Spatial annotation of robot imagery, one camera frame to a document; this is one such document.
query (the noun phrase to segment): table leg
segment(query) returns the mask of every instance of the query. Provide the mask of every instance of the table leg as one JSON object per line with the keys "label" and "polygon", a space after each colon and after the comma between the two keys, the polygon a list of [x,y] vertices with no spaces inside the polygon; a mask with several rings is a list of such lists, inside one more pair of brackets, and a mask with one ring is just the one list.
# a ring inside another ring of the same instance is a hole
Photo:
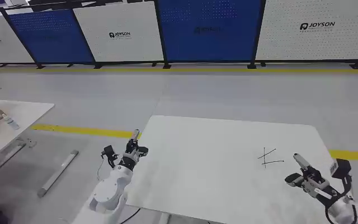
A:
{"label": "table leg", "polygon": [[51,188],[51,186],[55,183],[58,177],[62,174],[62,172],[66,169],[66,167],[71,163],[71,161],[76,157],[78,151],[73,150],[71,154],[67,157],[67,159],[62,163],[61,168],[55,172],[50,179],[46,182],[46,184],[38,191],[37,196],[42,198],[47,191]]}
{"label": "table leg", "polygon": [[6,153],[4,157],[0,160],[0,167],[2,167],[11,157],[13,157],[20,149],[22,149],[26,143],[22,140],[15,140],[16,146],[14,148],[10,148],[10,151]]}
{"label": "table leg", "polygon": [[168,221],[169,221],[169,217],[170,217],[170,214],[163,212],[161,217],[160,217],[160,219],[159,219],[158,224],[167,224]]}

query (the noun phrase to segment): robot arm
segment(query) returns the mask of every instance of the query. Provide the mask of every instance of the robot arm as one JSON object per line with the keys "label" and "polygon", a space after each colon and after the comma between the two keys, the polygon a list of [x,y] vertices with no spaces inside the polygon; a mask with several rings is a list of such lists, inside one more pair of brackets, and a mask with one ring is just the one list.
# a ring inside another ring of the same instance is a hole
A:
{"label": "robot arm", "polygon": [[292,187],[302,188],[311,197],[316,198],[325,206],[326,217],[330,224],[334,224],[330,214],[338,224],[356,224],[357,213],[355,202],[347,193],[351,190],[352,177],[348,174],[351,165],[347,160],[336,159],[331,166],[331,176],[341,179],[344,192],[339,193],[330,186],[328,180],[313,168],[300,154],[295,153],[294,159],[300,165],[302,175],[294,173],[286,177],[285,181]]}
{"label": "robot arm", "polygon": [[104,224],[117,224],[124,205],[127,201],[125,187],[131,182],[133,168],[139,159],[148,154],[146,147],[138,146],[139,130],[135,130],[131,139],[126,145],[118,165],[114,161],[118,159],[112,146],[107,146],[102,151],[101,157],[107,157],[109,165],[112,167],[110,176],[97,184],[93,191],[88,207],[90,214],[103,220]]}

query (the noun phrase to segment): cable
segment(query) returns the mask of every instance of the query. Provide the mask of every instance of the cable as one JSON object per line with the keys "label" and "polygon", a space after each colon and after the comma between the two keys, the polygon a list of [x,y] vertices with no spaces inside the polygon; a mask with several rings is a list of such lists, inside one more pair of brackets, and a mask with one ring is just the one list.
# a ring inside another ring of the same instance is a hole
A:
{"label": "cable", "polygon": [[102,167],[103,161],[104,161],[104,159],[102,159],[101,165],[100,165],[100,167],[99,167],[98,170],[97,170],[97,180],[100,180],[100,175],[99,175],[98,172],[100,172],[100,168]]}
{"label": "cable", "polygon": [[127,218],[126,220],[124,220],[124,221],[121,222],[120,224],[123,224],[123,223],[125,223],[126,221],[130,220],[131,218],[133,218],[133,216],[135,216],[139,211],[140,211],[140,208],[138,208],[138,210],[137,210],[134,214],[132,214],[129,218]]}
{"label": "cable", "polygon": [[[352,209],[353,209],[353,214],[354,214],[354,220],[353,220],[352,224],[356,224],[357,223],[357,210],[354,205],[352,205]],[[334,222],[332,222],[332,220],[328,216],[328,208],[327,207],[325,208],[324,211],[326,213],[326,218],[330,222],[330,224],[335,224]]]}

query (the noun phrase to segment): gray floor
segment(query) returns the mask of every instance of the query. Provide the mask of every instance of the gray floor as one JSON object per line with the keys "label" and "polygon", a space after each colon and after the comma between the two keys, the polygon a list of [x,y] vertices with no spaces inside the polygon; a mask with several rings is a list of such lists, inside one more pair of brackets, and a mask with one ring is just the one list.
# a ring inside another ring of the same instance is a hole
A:
{"label": "gray floor", "polygon": [[[309,124],[317,128],[327,148],[352,151],[358,145],[357,86],[358,76],[349,73],[0,71],[1,100],[56,104],[41,123],[143,130],[150,116],[158,114]],[[35,130],[26,135],[37,145],[25,148],[0,169],[0,208],[16,224],[66,223],[61,218],[71,223],[97,183],[102,148],[113,144],[120,152],[126,144],[125,139]],[[37,199],[37,190],[72,150],[80,151],[78,158],[49,194]],[[352,166],[358,171],[356,162]],[[104,164],[100,178],[109,170]],[[134,211],[126,208],[123,218]],[[141,211],[128,223],[148,223],[155,215]],[[171,223],[192,222],[205,223],[182,217],[171,219]]]}

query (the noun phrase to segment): white tabletop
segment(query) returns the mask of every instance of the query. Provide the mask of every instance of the white tabletop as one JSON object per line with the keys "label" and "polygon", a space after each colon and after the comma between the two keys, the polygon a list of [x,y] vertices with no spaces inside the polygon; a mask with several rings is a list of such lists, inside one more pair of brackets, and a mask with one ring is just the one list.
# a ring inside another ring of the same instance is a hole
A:
{"label": "white tabletop", "polygon": [[0,110],[20,126],[20,129],[14,130],[4,119],[0,120],[0,151],[53,107],[54,104],[0,100]]}
{"label": "white tabletop", "polygon": [[[309,125],[153,116],[140,146],[149,148],[126,188],[127,204],[221,223],[327,223],[324,206],[285,178],[301,154],[331,185],[333,162]],[[269,152],[266,162],[263,148]]]}

